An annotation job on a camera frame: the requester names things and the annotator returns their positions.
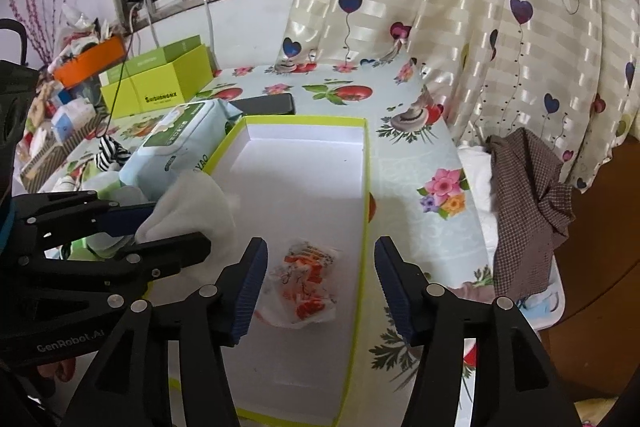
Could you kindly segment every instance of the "curtain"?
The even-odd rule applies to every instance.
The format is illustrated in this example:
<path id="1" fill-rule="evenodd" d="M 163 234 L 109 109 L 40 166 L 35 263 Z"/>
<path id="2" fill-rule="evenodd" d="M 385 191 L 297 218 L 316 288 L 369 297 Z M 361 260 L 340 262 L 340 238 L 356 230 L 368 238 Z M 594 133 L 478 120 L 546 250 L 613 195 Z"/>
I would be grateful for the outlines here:
<path id="1" fill-rule="evenodd" d="M 405 48 L 455 141 L 526 126 L 586 190 L 638 111 L 639 0 L 294 0 L 276 68 L 373 68 Z"/>

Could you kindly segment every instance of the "striped cloth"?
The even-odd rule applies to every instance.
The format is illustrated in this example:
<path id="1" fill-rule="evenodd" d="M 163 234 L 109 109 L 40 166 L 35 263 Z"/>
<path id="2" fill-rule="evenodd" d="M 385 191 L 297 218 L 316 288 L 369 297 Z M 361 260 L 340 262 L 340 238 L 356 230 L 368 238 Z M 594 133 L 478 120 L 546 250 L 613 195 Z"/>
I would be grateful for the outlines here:
<path id="1" fill-rule="evenodd" d="M 113 164 L 117 164 L 119 167 L 116 170 L 120 170 L 120 167 L 124 166 L 131 158 L 131 153 L 111 136 L 102 136 L 98 149 L 99 151 L 95 155 L 95 166 L 101 171 L 110 170 Z"/>

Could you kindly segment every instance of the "wooden furniture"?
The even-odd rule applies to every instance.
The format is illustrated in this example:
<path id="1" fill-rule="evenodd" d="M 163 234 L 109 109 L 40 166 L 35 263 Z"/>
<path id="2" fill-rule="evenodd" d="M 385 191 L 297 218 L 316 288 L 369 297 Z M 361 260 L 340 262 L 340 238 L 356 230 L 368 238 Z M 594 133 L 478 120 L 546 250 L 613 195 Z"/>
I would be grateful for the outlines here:
<path id="1" fill-rule="evenodd" d="M 613 150 L 556 251 L 566 293 L 558 325 L 543 335 L 573 399 L 616 396 L 640 363 L 640 144 Z"/>

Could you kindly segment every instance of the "black phone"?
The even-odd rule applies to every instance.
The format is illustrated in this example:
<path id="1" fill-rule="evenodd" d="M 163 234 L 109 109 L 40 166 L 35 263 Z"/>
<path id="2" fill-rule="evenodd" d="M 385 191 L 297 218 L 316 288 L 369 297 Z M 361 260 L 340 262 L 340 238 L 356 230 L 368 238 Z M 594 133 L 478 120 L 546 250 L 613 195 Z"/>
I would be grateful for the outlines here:
<path id="1" fill-rule="evenodd" d="M 296 113 L 293 97 L 288 92 L 241 98 L 229 103 L 242 111 L 245 116 Z"/>

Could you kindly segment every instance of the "plastic bag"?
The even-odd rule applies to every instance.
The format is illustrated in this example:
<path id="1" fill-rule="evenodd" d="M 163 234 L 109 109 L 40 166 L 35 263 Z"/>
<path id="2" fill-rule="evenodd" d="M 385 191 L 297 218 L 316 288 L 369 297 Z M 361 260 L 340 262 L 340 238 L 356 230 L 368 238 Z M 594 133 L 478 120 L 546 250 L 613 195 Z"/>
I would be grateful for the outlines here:
<path id="1" fill-rule="evenodd" d="M 335 319 L 332 272 L 340 253 L 298 240 L 265 276 L 255 315 L 281 328 L 299 329 Z"/>

